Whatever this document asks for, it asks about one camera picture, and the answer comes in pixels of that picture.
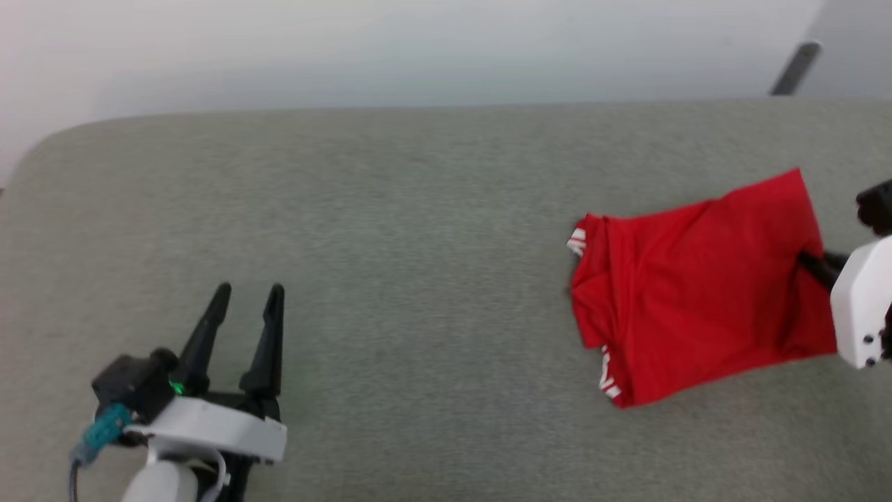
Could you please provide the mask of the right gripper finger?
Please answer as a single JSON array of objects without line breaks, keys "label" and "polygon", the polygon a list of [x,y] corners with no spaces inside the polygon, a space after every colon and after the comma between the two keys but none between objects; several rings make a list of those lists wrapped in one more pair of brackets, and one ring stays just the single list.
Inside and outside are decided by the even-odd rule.
[{"label": "right gripper finger", "polygon": [[804,267],[826,290],[832,290],[849,259],[848,254],[825,251],[821,257],[803,251],[799,264]]}]

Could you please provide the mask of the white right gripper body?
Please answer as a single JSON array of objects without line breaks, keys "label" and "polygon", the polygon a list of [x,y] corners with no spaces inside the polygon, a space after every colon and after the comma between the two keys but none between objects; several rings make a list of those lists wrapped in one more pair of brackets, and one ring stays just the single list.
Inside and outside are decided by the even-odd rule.
[{"label": "white right gripper body", "polygon": [[857,248],[831,295],[838,355],[856,369],[890,356],[891,238]]}]

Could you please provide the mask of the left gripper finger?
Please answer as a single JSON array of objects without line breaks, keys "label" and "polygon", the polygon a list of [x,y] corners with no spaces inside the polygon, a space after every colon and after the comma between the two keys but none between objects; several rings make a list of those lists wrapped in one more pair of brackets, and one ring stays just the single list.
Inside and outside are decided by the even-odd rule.
[{"label": "left gripper finger", "polygon": [[254,359],[239,383],[246,394],[277,398],[282,387],[282,356],[284,340],[284,303],[286,290],[274,283],[263,311],[263,330]]},{"label": "left gripper finger", "polygon": [[201,396],[209,390],[210,357],[217,331],[225,321],[230,296],[231,285],[220,283],[180,353],[179,394],[182,396]]}]

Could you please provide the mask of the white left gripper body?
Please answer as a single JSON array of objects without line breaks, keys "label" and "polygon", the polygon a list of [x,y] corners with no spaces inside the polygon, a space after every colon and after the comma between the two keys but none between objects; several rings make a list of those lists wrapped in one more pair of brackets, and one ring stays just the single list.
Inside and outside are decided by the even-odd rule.
[{"label": "white left gripper body", "polygon": [[235,393],[175,396],[154,419],[130,425],[132,439],[269,464],[284,458],[287,432],[277,398]]}]

